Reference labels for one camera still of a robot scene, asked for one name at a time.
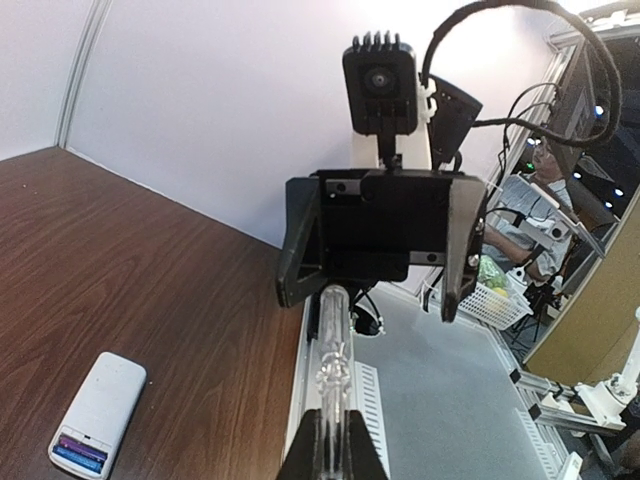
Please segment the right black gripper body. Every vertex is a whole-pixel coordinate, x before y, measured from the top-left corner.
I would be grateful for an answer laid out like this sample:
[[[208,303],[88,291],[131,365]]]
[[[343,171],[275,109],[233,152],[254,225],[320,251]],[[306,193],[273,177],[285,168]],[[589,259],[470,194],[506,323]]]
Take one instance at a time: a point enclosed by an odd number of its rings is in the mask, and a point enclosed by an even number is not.
[[[449,189],[462,173],[319,170],[322,269],[332,281],[401,282],[413,266],[444,271]]]

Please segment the clear handle screwdriver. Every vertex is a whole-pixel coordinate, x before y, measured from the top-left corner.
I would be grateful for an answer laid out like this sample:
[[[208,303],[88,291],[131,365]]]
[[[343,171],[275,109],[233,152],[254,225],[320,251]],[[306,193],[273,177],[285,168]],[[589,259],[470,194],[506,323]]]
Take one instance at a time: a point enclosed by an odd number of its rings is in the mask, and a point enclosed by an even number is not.
[[[321,479],[345,479],[352,331],[349,293],[342,286],[330,285],[321,293],[318,342],[320,367],[316,383],[324,427]]]

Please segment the white remote control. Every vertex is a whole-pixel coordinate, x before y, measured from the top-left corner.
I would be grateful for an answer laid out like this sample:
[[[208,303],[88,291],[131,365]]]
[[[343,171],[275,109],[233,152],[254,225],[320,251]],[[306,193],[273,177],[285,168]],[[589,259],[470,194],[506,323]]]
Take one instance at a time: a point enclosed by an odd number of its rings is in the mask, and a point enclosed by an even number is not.
[[[48,446],[51,463],[80,479],[107,479],[146,379],[143,366],[111,352],[100,353]],[[61,435],[107,453],[102,471],[90,471],[54,454]]]

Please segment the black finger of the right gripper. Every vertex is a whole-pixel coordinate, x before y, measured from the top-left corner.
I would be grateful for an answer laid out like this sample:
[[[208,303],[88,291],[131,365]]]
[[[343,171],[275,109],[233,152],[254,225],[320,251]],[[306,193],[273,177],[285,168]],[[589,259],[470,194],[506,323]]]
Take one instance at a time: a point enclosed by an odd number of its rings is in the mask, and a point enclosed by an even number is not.
[[[293,307],[325,284],[319,178],[292,178],[285,192],[286,232],[277,266],[277,297],[281,307]]]
[[[486,187],[476,177],[455,177],[449,189],[441,319],[452,323],[461,301],[476,288],[486,210]]]

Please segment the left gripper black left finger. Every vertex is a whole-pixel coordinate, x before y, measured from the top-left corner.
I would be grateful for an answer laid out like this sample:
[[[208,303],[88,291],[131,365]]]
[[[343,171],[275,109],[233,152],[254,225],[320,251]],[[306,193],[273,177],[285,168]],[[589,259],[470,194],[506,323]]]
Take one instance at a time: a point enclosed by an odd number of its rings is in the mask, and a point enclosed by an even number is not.
[[[307,410],[280,468],[280,480],[320,480],[324,458],[320,409]]]

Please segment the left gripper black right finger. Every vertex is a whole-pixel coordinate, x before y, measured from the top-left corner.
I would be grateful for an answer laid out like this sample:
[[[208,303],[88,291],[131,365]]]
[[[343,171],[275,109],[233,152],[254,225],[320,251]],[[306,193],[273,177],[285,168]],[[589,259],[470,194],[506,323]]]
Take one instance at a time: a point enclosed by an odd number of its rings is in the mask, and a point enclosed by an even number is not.
[[[382,462],[360,411],[347,414],[346,478],[388,480]]]

